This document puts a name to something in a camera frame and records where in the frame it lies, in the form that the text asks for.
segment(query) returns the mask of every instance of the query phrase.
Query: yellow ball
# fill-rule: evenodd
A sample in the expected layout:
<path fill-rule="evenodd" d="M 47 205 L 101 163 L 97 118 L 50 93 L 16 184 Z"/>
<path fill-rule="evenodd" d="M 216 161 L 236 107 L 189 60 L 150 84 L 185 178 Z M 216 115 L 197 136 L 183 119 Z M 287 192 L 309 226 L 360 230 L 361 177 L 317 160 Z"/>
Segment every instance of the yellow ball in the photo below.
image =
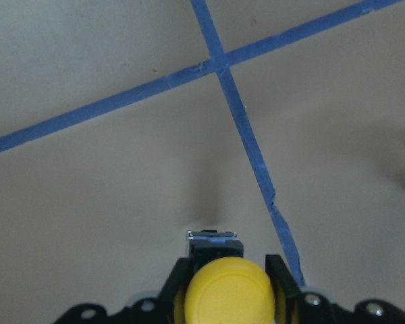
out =
<path fill-rule="evenodd" d="M 208 263 L 192 278 L 184 313 L 187 324 L 272 324 L 275 296 L 258 265 L 225 257 Z"/>

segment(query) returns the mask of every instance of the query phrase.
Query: concrete floor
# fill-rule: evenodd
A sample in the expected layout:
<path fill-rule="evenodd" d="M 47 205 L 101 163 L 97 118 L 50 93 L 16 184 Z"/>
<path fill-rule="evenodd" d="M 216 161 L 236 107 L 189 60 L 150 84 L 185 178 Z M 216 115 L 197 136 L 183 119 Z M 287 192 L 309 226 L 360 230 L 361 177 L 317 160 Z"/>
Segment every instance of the concrete floor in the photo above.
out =
<path fill-rule="evenodd" d="M 208 4 L 231 50 L 354 2 Z M 187 1 L 0 0 L 0 136 L 208 58 Z M 307 283 L 405 309 L 405 1 L 232 72 Z M 214 75 L 1 153 L 0 323 L 114 313 L 204 227 L 281 253 Z"/>

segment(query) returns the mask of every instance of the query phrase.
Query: gray floor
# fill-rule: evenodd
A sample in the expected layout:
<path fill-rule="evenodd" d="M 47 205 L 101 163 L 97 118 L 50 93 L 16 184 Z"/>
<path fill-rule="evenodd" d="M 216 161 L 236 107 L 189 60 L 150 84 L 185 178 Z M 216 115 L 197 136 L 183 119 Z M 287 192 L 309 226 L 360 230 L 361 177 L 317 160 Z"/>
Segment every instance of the gray floor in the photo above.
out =
<path fill-rule="evenodd" d="M 354 2 L 209 7 L 231 50 Z M 0 136 L 208 57 L 187 1 L 1 0 Z M 405 1 L 232 71 L 308 284 L 405 309 Z M 0 323 L 114 313 L 203 227 L 281 252 L 214 75 L 1 153 Z"/>

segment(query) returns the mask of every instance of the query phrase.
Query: bolt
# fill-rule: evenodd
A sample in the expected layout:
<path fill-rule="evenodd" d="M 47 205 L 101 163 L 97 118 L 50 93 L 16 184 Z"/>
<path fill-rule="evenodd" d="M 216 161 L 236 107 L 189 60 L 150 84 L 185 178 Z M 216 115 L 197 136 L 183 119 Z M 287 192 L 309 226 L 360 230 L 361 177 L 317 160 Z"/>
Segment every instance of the bolt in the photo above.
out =
<path fill-rule="evenodd" d="M 321 303 L 321 299 L 319 298 L 318 295 L 315 295 L 315 294 L 307 294 L 307 295 L 304 297 L 304 300 L 305 300 L 308 304 L 310 304 L 310 305 L 312 305 L 312 306 L 319 306 L 320 303 Z"/>
<path fill-rule="evenodd" d="M 384 310 L 381 307 L 381 305 L 375 303 L 375 302 L 370 302 L 366 305 L 366 310 L 369 312 L 369 314 L 372 314 L 374 316 L 383 316 Z"/>

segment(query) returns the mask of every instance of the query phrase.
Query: blue tape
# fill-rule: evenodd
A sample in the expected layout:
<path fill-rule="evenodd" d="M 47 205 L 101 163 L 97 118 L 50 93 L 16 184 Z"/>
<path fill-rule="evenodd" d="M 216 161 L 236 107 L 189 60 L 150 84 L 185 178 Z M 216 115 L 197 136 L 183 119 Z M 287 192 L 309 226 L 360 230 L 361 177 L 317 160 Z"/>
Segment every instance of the blue tape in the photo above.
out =
<path fill-rule="evenodd" d="M 215 25 L 211 19 L 209 8 L 207 7 L 205 0 L 191 0 L 191 2 L 206 40 L 207 47 L 209 48 L 213 63 L 216 66 L 217 77 L 227 99 L 237 130 L 242 138 L 244 148 L 255 174 L 256 181 L 258 182 L 261 193 L 263 194 L 265 204 L 275 226 L 277 236 L 281 242 L 291 273 L 297 284 L 299 286 L 304 286 L 305 282 L 300 268 L 300 256 L 296 244 L 287 222 L 282 217 L 279 209 L 274 203 L 276 195 L 275 188 L 258 146 L 257 139 L 252 131 L 236 83 L 234 82 L 230 68 L 227 64 L 226 55 L 223 52 L 221 41 L 219 40 Z"/>
<path fill-rule="evenodd" d="M 335 27 L 339 24 L 367 14 L 372 10 L 379 10 L 388 5 L 400 2 L 401 0 L 365 0 L 356 5 L 347 7 L 331 13 L 325 17 L 313 20 L 301 26 L 292 28 L 282 34 L 271 36 L 247 45 L 235 51 L 229 52 L 225 56 L 223 51 L 212 53 L 213 58 L 217 58 L 217 66 L 211 60 L 202 62 L 193 67 L 187 67 L 169 76 L 154 80 L 152 82 L 137 86 L 131 90 L 113 95 L 96 103 L 77 108 L 69 113 L 48 119 L 39 124 L 24 128 L 17 132 L 0 137 L 0 152 L 12 149 L 19 145 L 36 140 L 43 136 L 52 134 L 64 128 L 74 126 L 88 119 L 98 117 L 110 111 L 131 105 L 137 101 L 149 98 L 166 90 L 175 88 L 182 84 L 197 80 L 203 76 L 213 73 L 219 69 L 219 65 L 224 67 L 233 66 L 243 61 L 247 61 L 259 55 L 274 51 L 280 47 L 295 43 L 318 32 Z"/>

